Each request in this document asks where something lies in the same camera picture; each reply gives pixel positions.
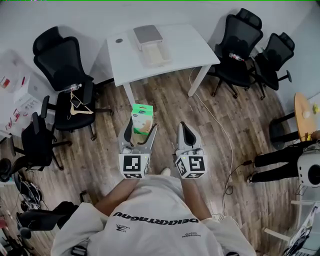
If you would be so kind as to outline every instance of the hand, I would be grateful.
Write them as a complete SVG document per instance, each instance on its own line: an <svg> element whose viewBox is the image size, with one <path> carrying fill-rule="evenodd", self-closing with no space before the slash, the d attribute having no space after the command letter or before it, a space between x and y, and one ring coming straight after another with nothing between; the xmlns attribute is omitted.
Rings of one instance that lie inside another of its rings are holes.
<svg viewBox="0 0 320 256"><path fill-rule="evenodd" d="M313 140L320 140L320 130L316 130L311 134L311 139Z"/></svg>

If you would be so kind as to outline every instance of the white sneaker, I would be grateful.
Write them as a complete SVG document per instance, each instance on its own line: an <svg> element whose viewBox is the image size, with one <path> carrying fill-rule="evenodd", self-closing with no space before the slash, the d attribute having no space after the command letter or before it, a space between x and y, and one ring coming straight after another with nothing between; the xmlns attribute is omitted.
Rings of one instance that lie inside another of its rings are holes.
<svg viewBox="0 0 320 256"><path fill-rule="evenodd" d="M162 172L160 173L161 175L164 175L164 176L170 176L171 175L171 170L170 168L166 167L162 170Z"/></svg>

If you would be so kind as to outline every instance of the product box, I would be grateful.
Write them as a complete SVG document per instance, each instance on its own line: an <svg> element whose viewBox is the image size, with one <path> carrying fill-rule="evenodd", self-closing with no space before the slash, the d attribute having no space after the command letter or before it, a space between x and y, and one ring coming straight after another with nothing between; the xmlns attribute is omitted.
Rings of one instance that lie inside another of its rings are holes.
<svg viewBox="0 0 320 256"><path fill-rule="evenodd" d="M131 112L133 132L147 135L154 124L154 107L142 104L133 104Z"/></svg>

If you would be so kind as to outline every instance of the wooden floor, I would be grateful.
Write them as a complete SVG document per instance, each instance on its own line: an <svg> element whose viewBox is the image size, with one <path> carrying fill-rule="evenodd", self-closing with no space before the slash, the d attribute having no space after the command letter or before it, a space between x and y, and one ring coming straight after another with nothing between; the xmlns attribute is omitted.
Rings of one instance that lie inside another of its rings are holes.
<svg viewBox="0 0 320 256"><path fill-rule="evenodd" d="M197 180L203 197L212 212L222 212L222 194L227 180L231 149L228 138L218 123L210 116L196 96L188 97L190 88L189 74L191 69L176 71L149 78L131 84L136 103L152 105L154 120L158 132L153 145L150 172L160 173L164 167L174 168L172 154L176 143L176 129L184 121L201 134L205 151L209 155L209 171ZM249 91L237 87L238 99L234 99L230 90L223 83L216 97L211 92L217 84L217 78L207 76L198 88L197 93L210 111L224 126L229 134L233 151L233 167L244 161L253 160L256 155L273 151L269 140L268 125L274 118L284 113L274 91L267 88L266 98L260 100L258 87ZM52 210L62 201L79 204L79 193L87 190L93 202L106 195L121 179L118 167L117 134L123 123L131 115L131 106L122 86L108 84L105 94L100 98L99 107L110 106L114 116L98 113L94 123L97 140L91 141L87 128L73 133L56 132L58 141L69 139L71 147L55 149L58 161L64 166L59 171L52 162L43 172L29 172L27 177L33 181L44 196L44 202ZM19 138L15 144L21 145ZM14 160L9 151L8 141L0 145L0 157ZM275 166L263 167L265 171ZM253 247L261 254L281 255L284 244L263 232L269 228L286 232L296 220L297 209L290 205L295 199L298 182L295 178L276 182L247 184L246 177L254 171L252 165L240 167L231 177L233 194L225 196L226 215L232 216ZM1 210L10 227L12 236L18 233L16 223L8 216L7 210L16 215L18 190L13 185L0 188ZM57 227L53 231L32 233L28 241L41 256L49 255Z"/></svg>

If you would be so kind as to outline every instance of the white wall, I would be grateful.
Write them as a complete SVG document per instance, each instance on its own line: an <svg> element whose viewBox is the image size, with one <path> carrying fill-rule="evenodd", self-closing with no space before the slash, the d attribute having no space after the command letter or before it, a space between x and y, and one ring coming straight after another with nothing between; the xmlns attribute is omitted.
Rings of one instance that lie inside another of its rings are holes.
<svg viewBox="0 0 320 256"><path fill-rule="evenodd" d="M291 34L313 7L313 2L2 2L0 50L12 49L41 74L33 63L32 46L45 30L59 26L62 36L79 40L83 68L101 82L112 77L106 37L146 24L189 23L210 45L219 43L228 13L244 7L263 22L263 45L272 32Z"/></svg>
<svg viewBox="0 0 320 256"><path fill-rule="evenodd" d="M295 93L301 92L308 99L320 93L320 7L315 2L290 36L295 43L294 56L283 65L278 76L285 75L289 70L292 83L287 79L279 82L277 91L286 113L294 110ZM289 124L292 131L297 130L293 119Z"/></svg>

